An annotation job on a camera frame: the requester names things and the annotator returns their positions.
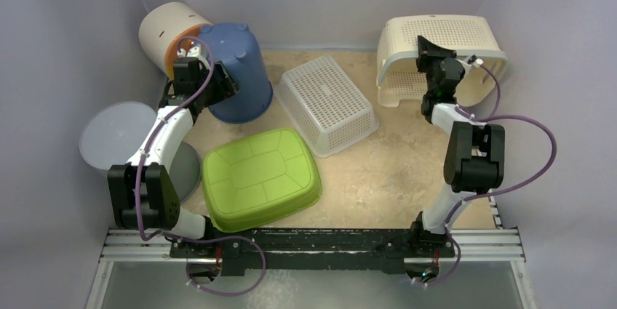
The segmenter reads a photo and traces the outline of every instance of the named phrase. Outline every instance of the white plastic basket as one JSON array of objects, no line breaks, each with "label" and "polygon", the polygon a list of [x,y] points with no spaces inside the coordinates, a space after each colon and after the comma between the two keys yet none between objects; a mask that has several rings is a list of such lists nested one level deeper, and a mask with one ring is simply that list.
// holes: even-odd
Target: white plastic basket
[{"label": "white plastic basket", "polygon": [[[485,61],[497,79],[503,75],[508,58],[499,49],[483,17],[464,15],[421,15],[392,18],[386,23],[377,49],[378,103],[395,108],[401,100],[421,100],[426,76],[418,73],[418,35],[463,59],[476,55]],[[456,88],[456,100],[464,106],[480,103],[495,86],[481,68],[473,69]]]},{"label": "white plastic basket", "polygon": [[285,72],[274,95],[320,158],[338,153],[379,127],[373,106],[329,55]]}]

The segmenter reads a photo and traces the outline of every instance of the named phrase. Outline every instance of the purple cable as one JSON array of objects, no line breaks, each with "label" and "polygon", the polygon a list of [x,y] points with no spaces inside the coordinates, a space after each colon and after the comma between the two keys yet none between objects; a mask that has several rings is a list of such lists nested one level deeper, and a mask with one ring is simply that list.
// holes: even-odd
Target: purple cable
[{"label": "purple cable", "polygon": [[262,268],[261,268],[261,274],[259,276],[259,279],[248,289],[245,289],[244,291],[240,291],[240,292],[219,292],[213,289],[208,289],[206,287],[202,287],[198,284],[196,284],[194,281],[192,281],[190,274],[188,273],[188,265],[187,265],[187,276],[189,278],[189,280],[191,280],[191,283],[193,284],[193,286],[195,286],[197,289],[201,289],[203,291],[212,293],[212,294],[216,294],[219,296],[224,296],[224,297],[235,297],[235,296],[241,296],[243,294],[246,294],[250,291],[252,291],[253,289],[255,289],[255,287],[257,287],[259,285],[259,283],[261,283],[261,281],[263,280],[263,278],[266,276],[266,256],[263,253],[263,250],[259,247],[259,245],[257,245],[253,240],[250,240],[248,238],[245,238],[243,236],[225,236],[222,238],[213,238],[210,240],[197,240],[194,238],[183,238],[182,236],[177,236],[171,233],[164,233],[163,230],[157,230],[155,232],[153,232],[152,234],[150,234],[149,236],[146,235],[146,231],[144,230],[143,227],[143,216],[142,216],[142,211],[141,211],[141,196],[140,196],[140,189],[141,189],[141,173],[143,171],[143,165],[146,162],[146,156],[148,154],[148,152],[150,151],[150,149],[152,148],[152,144],[154,142],[154,139],[156,138],[156,136],[159,134],[159,132],[161,131],[162,127],[164,126],[165,123],[167,123],[169,121],[169,119],[171,119],[175,114],[177,114],[179,111],[181,111],[182,109],[186,108],[186,106],[192,102],[193,100],[195,100],[195,98],[197,98],[206,88],[206,86],[208,85],[208,83],[210,82],[210,79],[212,78],[212,74],[214,72],[214,57],[212,55],[212,51],[210,50],[210,47],[202,40],[195,38],[193,36],[184,36],[180,39],[178,39],[178,47],[180,46],[180,43],[186,39],[192,39],[194,41],[197,41],[198,43],[200,43],[207,51],[208,53],[208,57],[210,58],[210,70],[208,71],[208,75],[206,76],[206,80],[204,81],[204,83],[200,86],[200,88],[195,91],[195,93],[190,96],[187,100],[185,100],[184,102],[182,102],[178,107],[174,108],[172,111],[170,111],[169,114],[167,114],[163,121],[159,121],[159,123],[156,125],[156,127],[154,128],[154,130],[152,131],[152,133],[150,134],[150,136],[148,137],[148,139],[146,140],[146,144],[143,147],[143,154],[141,154],[140,158],[139,158],[139,163],[137,165],[137,177],[135,178],[135,212],[137,215],[137,226],[138,226],[138,230],[139,230],[139,235],[141,236],[141,239],[144,241],[149,241],[151,240],[154,236],[157,235],[164,235],[168,238],[173,238],[173,239],[177,239],[179,241],[189,241],[189,242],[193,242],[196,244],[213,244],[216,242],[221,242],[221,241],[227,241],[227,240],[242,240],[242,241],[246,241],[250,244],[252,244],[259,252],[259,255],[261,256],[261,264],[262,264]]},{"label": "purple cable", "polygon": [[[167,236],[167,237],[172,237],[172,238],[176,237],[177,238],[177,236],[174,236],[174,235],[168,234],[168,233],[163,233],[163,235]],[[191,273],[189,271],[190,264],[187,263],[187,265],[186,265],[186,277],[188,278],[190,284],[193,285],[197,289],[201,289],[202,291],[205,291],[205,292],[208,292],[208,293],[211,293],[211,294],[216,294],[217,296],[237,297],[237,296],[242,296],[243,294],[251,292],[257,286],[259,286],[259,283],[261,283],[263,278],[266,276],[266,255],[263,253],[263,250],[261,249],[261,247],[259,247],[259,245],[257,245],[253,240],[251,240],[249,238],[245,238],[244,236],[224,236],[222,238],[213,238],[213,239],[210,239],[210,240],[195,240],[195,239],[192,239],[192,238],[179,238],[178,240],[180,240],[180,241],[190,241],[190,242],[194,242],[196,244],[212,244],[212,243],[215,243],[215,242],[227,241],[227,240],[242,240],[242,241],[248,242],[249,244],[252,244],[259,251],[259,255],[261,256],[261,274],[259,275],[259,278],[257,279],[257,281],[251,287],[249,287],[247,289],[244,289],[242,291],[239,291],[239,292],[221,292],[221,291],[217,291],[215,289],[208,289],[207,287],[203,287],[203,286],[199,285],[191,277]]]},{"label": "purple cable", "polygon": [[[189,36],[184,36],[183,38],[180,38],[180,40],[178,40],[178,46],[180,45],[180,42],[183,39],[189,39],[189,38],[190,38]],[[212,56],[212,51],[210,50],[210,47],[207,44],[203,43],[203,42],[200,42],[200,44],[202,44],[202,46],[207,50],[208,57],[210,57],[210,62],[211,62],[210,64],[214,64],[214,57]],[[208,75],[206,76],[206,80],[199,87],[199,89],[197,91],[195,91],[195,93],[192,96],[190,96],[187,100],[182,102],[178,107],[176,107],[172,111],[170,111],[170,113],[167,114],[164,117],[163,121],[159,121],[159,123],[156,125],[156,127],[154,127],[154,130],[152,131],[152,133],[150,134],[150,136],[146,140],[146,144],[143,146],[143,154],[141,154],[141,156],[139,158],[139,163],[137,165],[137,177],[135,178],[135,212],[137,214],[137,227],[138,227],[138,230],[139,230],[139,235],[141,236],[141,239],[144,240],[144,241],[149,241],[154,236],[157,236],[157,235],[159,235],[162,232],[161,230],[158,230],[158,231],[155,231],[154,233],[150,234],[149,236],[147,236],[146,235],[146,231],[144,230],[144,227],[143,227],[143,218],[142,218],[142,212],[141,212],[141,196],[140,196],[141,172],[143,171],[143,165],[146,162],[146,157],[148,155],[148,152],[150,152],[150,148],[152,148],[152,144],[154,142],[154,139],[159,134],[159,132],[161,131],[161,129],[163,128],[165,123],[168,122],[169,119],[171,119],[179,111],[181,111],[182,109],[186,108],[186,106],[189,103],[193,102],[193,100],[195,100],[195,98],[197,98],[197,96],[199,96],[199,94],[201,94],[204,91],[204,89],[206,88],[206,86],[210,82],[210,79],[212,78],[212,74],[213,73],[214,73],[214,68],[212,68],[212,66],[211,66],[210,69],[208,70]]]},{"label": "purple cable", "polygon": [[[490,70],[489,68],[486,68],[484,64],[481,64],[480,67],[484,69],[484,71],[486,71],[486,73],[490,76],[490,78],[495,83],[495,88],[497,89],[497,100],[495,100],[495,106],[493,107],[493,110],[490,112],[490,115],[489,115],[489,117],[491,117],[495,115],[495,113],[497,113],[497,108],[499,108],[499,103],[501,101],[501,85],[499,84],[499,81],[497,80],[497,76],[495,76],[492,70]],[[469,116],[469,114],[467,113],[469,109],[467,107],[463,107],[462,105],[459,105],[459,107],[465,112],[464,114],[465,116]]]},{"label": "purple cable", "polygon": [[[467,117],[469,117],[469,114],[467,113],[461,113]],[[551,130],[546,127],[546,125],[542,124],[540,121],[528,118],[527,116],[521,116],[521,115],[497,115],[497,116],[491,116],[488,117],[486,119],[483,120],[478,120],[478,122],[489,122],[489,121],[495,121],[495,120],[519,120],[519,121],[524,121],[527,122],[529,124],[535,125],[536,127],[539,127],[542,131],[544,131],[544,133],[546,133],[547,136],[549,136],[549,139],[551,141],[551,155],[549,157],[549,160],[546,162],[546,164],[538,171],[536,172],[533,176],[527,178],[526,180],[523,180],[522,182],[515,184],[513,186],[511,186],[510,188],[505,188],[502,190],[498,190],[492,193],[486,193],[486,194],[482,194],[482,195],[475,195],[475,196],[470,196],[467,198],[464,198],[463,201],[465,203],[479,199],[479,198],[490,198],[491,196],[499,196],[499,195],[503,195],[505,193],[510,193],[516,189],[520,189],[530,183],[532,183],[534,180],[537,180],[538,178],[540,178],[541,175],[543,175],[546,171],[549,170],[549,168],[552,166],[552,164],[555,161],[555,158],[557,157],[557,140],[555,139],[555,136],[553,134],[553,132],[551,132]],[[461,205],[463,204],[463,201],[459,201],[457,202],[454,207],[450,210],[450,212],[446,215],[445,218],[445,224],[446,224],[446,236],[452,241],[452,243],[456,246],[456,249],[458,250],[458,254],[456,255],[456,261],[454,262],[454,265],[452,266],[452,268],[444,275],[444,276],[440,276],[439,279],[437,279],[435,282],[431,283],[431,284],[427,284],[427,286],[434,286],[437,284],[441,284],[443,281],[445,281],[445,279],[449,278],[453,273],[454,270],[458,267],[458,264],[461,262],[461,248],[460,246],[456,243],[456,241],[454,240],[454,238],[452,237],[452,234],[450,233],[450,231],[448,230],[448,224],[450,224],[450,221],[452,220],[452,216],[456,213],[456,210],[461,207]]]}]

